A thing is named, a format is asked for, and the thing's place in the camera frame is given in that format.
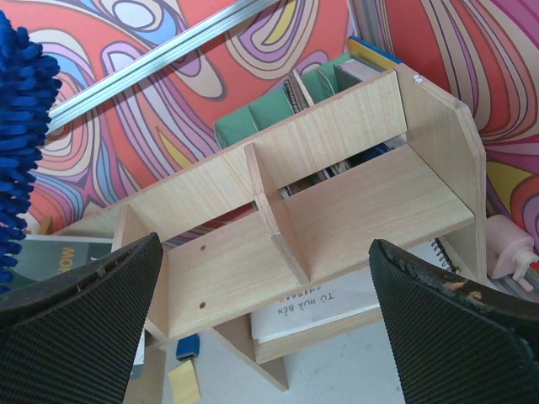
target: metal frame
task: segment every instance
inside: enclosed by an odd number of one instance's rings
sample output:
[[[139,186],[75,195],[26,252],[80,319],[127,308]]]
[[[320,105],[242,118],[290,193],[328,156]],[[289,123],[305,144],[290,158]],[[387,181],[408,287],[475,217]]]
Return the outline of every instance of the metal frame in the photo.
[[[51,122],[47,133],[61,128],[66,123],[97,107],[107,99],[113,98],[143,78],[194,51],[209,40],[277,3],[277,1],[279,0],[239,0],[185,30],[175,38],[150,50],[130,65],[110,74],[54,108],[50,112]]]

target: colorful patterned wall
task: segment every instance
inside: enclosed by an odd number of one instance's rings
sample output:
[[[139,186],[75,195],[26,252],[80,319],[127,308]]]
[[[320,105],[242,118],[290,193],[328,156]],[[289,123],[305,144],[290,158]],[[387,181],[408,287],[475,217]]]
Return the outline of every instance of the colorful patterned wall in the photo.
[[[539,247],[539,1],[355,0],[360,34],[470,107],[488,204]]]
[[[0,0],[0,9],[58,59],[64,101],[231,3]],[[350,34],[344,0],[281,0],[74,120],[45,149],[30,224],[51,215],[58,230],[216,152],[216,119],[293,67],[341,55]]]

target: blue chenille strand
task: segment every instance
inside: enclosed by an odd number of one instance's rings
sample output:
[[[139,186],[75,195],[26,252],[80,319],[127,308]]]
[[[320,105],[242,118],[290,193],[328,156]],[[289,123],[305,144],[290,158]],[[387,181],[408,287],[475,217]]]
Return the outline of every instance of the blue chenille strand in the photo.
[[[27,226],[20,215],[30,207],[30,193],[45,144],[48,111],[61,81],[56,59],[29,39],[28,30],[13,29],[0,12],[0,294],[9,283]]]

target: spiral notebook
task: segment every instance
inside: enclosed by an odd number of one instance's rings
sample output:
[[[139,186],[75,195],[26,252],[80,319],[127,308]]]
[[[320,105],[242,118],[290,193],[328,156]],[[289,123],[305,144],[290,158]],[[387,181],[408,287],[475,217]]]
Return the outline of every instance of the spiral notebook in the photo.
[[[437,267],[458,272],[440,240],[435,239],[408,250]],[[289,296],[251,313],[251,333],[266,343],[379,308],[369,267]]]

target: white desk surface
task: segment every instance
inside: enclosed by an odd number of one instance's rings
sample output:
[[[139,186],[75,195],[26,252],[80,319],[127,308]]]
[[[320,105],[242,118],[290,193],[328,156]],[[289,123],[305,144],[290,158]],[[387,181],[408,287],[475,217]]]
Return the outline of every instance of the white desk surface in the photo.
[[[178,362],[167,346],[167,372]],[[222,347],[200,335],[195,361],[200,404],[402,404],[386,329],[382,322],[332,338],[285,359],[290,389],[282,393]],[[165,375],[163,404],[172,404]]]

